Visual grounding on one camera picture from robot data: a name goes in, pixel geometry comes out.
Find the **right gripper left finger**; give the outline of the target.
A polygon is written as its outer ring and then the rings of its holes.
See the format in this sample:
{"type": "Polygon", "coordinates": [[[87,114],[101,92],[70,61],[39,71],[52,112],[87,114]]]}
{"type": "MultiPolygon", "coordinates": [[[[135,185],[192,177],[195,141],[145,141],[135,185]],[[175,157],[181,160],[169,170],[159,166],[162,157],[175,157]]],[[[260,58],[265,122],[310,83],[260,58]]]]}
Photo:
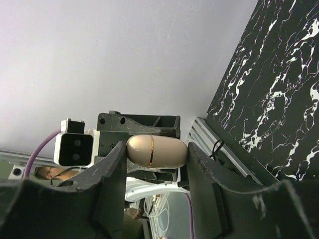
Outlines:
{"type": "Polygon", "coordinates": [[[1,180],[3,239],[120,239],[126,190],[126,145],[55,187],[1,180]]]}

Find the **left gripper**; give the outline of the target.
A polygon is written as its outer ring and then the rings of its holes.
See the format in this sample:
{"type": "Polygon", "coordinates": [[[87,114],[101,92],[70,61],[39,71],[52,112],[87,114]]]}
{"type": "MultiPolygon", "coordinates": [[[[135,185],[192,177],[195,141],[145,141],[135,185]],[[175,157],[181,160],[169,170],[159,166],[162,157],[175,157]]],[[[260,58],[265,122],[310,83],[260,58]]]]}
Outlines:
{"type": "MultiPolygon", "coordinates": [[[[107,156],[119,141],[127,142],[133,135],[152,134],[180,139],[180,116],[126,115],[117,111],[100,113],[96,158],[107,156]]],[[[127,176],[150,183],[176,182],[177,169],[151,169],[127,160],[127,176]]]]}

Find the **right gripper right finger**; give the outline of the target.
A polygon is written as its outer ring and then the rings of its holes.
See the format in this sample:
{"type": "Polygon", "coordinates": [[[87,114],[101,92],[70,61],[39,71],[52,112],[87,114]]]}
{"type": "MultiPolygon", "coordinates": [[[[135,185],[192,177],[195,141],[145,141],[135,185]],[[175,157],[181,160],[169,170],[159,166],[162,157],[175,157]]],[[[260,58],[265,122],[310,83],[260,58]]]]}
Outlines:
{"type": "Polygon", "coordinates": [[[262,186],[188,145],[188,179],[198,239],[316,239],[319,183],[262,186]]]}

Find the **beige earbud charging case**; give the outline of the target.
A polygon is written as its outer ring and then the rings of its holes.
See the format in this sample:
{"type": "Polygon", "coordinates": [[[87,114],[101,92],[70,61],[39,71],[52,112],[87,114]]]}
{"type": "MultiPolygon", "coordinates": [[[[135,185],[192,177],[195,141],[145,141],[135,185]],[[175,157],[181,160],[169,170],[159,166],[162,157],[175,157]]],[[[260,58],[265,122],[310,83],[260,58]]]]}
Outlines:
{"type": "Polygon", "coordinates": [[[127,158],[134,164],[154,169],[178,169],[187,162],[187,145],[177,138],[141,134],[130,137],[127,158]]]}

